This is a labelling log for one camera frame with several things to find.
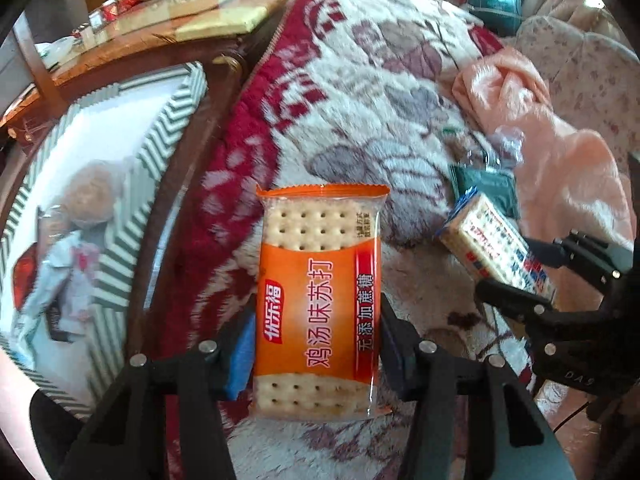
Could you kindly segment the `orange cracker pack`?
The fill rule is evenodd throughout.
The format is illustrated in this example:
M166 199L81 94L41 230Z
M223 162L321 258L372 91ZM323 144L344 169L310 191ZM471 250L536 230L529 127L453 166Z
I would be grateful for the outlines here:
M264 207L253 411L333 422L378 406L382 184L289 186Z

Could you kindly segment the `red snack packet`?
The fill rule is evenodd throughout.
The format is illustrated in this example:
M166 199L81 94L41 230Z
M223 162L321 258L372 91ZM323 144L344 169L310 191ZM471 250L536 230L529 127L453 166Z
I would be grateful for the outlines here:
M23 309L26 298L32 292L38 272L37 244L31 244L16 260L12 274L14 308Z

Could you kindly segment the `peach quilted blanket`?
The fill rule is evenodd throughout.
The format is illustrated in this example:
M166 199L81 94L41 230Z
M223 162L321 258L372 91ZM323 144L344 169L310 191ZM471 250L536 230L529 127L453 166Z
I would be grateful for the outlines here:
M480 58L460 70L452 93L484 133L509 127L524 134L515 180L525 236L551 242L576 230L632 247L628 178L597 131L554 114L549 88L529 58L511 47Z

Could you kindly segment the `floral fleece blanket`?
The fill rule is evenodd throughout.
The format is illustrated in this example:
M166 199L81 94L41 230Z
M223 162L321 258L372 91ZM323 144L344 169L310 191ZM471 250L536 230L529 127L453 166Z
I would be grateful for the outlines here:
M157 326L173 356L213 336L277 272L258 335L284 372L222 408L241 479L391 479L408 406L379 385L369 417L373 312L358 248L382 248L398 313L449 352L504 356L530 382L524 344L435 231L450 167L483 137L448 93L480 57L468 19L439 0L293 0L208 155Z

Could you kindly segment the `green striped white box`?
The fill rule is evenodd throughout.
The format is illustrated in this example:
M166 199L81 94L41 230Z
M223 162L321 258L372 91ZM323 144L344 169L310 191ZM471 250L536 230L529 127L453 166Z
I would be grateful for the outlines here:
M124 364L145 229L205 96L190 62L77 99L44 138L1 231L1 347L85 419Z

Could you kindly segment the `teal bag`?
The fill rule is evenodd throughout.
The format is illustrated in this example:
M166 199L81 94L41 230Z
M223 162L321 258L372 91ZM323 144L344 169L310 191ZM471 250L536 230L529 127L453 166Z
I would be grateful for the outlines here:
M466 0L469 12L499 37L511 37L520 28L522 0Z

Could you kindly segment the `green edged clear biscuit pack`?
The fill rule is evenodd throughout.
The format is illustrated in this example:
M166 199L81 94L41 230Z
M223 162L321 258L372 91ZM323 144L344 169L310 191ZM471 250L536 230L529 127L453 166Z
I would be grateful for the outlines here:
M478 169L496 169L501 165L498 153L483 133L470 129L445 127L440 132L440 140L459 165Z

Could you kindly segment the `clear bag of nuts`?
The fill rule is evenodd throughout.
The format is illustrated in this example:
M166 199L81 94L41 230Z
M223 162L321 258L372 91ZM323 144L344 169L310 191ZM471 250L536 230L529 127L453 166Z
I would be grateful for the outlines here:
M89 229L110 220L133 164L132 157L93 159L77 170L58 196L58 203L70 222L78 228Z

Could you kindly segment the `dark green snack pack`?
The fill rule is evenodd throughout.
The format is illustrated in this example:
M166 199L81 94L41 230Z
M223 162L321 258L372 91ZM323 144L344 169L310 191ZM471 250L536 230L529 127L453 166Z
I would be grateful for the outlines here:
M521 218L515 178L510 171L451 165L449 172L455 198L475 188L477 192L485 194L506 218Z

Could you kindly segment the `floral sofa cushion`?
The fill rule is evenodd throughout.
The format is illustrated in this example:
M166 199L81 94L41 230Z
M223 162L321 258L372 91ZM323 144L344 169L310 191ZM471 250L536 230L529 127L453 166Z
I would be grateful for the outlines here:
M513 47L549 84L555 114L577 129L600 133L618 168L639 149L639 60L633 50L595 32L549 18L523 22Z

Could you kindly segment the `wooden glass-top cabinet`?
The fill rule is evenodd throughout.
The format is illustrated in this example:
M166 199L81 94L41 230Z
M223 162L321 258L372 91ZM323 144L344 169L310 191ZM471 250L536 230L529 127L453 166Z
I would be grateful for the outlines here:
M228 63L244 78L288 0L152 0L74 44L47 75L67 103L160 68Z

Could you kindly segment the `blue white cracker pack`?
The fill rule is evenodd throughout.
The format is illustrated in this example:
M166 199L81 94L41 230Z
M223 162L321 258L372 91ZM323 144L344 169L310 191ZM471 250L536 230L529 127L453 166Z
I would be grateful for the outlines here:
M555 287L518 229L475 186L436 233L475 281L492 278L552 300Z

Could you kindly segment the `clear plastic bag dark snacks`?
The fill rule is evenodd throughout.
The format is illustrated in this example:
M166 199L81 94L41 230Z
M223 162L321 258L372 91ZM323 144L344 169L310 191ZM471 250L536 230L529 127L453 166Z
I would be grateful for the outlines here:
M524 138L524 132L520 128L511 126L500 126L488 134L487 140L496 151L502 168L514 169L524 162Z

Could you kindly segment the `wooden chair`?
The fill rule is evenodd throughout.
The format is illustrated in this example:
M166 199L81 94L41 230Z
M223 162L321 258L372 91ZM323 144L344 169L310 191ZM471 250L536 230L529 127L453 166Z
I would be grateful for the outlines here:
M32 90L37 91L49 117L60 118L66 112L68 104L44 66L22 12L1 46L2 126Z

